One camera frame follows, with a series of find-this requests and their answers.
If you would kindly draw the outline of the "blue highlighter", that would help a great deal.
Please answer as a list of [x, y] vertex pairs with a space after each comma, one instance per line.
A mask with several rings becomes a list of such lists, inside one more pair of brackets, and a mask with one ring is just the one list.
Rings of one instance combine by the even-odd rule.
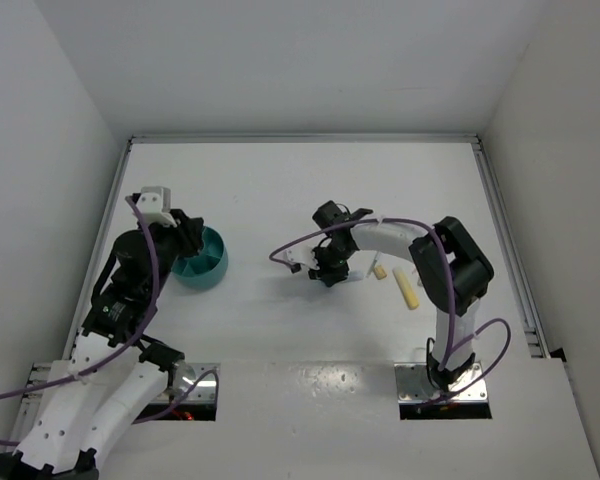
[[362, 271], [351, 271], [348, 275], [349, 281], [360, 281], [365, 278], [365, 274]]

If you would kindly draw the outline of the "yellow highlighter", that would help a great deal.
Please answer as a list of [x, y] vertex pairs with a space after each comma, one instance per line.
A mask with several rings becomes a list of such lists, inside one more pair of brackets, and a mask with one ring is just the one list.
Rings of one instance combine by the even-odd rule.
[[394, 267], [392, 269], [392, 273], [407, 305], [407, 308], [409, 310], [418, 309], [420, 306], [419, 299], [404, 270], [401, 267]]

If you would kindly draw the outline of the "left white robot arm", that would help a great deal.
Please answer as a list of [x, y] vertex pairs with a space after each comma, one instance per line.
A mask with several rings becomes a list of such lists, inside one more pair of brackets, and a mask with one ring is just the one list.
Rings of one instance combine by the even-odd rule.
[[98, 276], [67, 374], [29, 433], [0, 454], [0, 479], [96, 479], [120, 436], [172, 381], [182, 352], [141, 338], [179, 259], [204, 247], [204, 221], [174, 209], [138, 217]]

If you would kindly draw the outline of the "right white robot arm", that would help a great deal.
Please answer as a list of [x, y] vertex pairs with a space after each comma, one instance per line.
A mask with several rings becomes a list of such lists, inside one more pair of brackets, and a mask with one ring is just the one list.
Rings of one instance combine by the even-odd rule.
[[335, 202], [320, 206], [312, 219], [329, 243], [312, 250], [316, 266], [309, 277], [331, 287], [349, 276], [348, 259], [376, 250], [414, 264], [430, 302], [436, 307], [434, 345], [427, 354], [429, 380], [447, 392], [473, 365], [471, 335], [480, 299], [494, 269], [463, 224], [447, 216], [421, 235], [411, 223], [371, 220], [369, 209], [349, 213]]

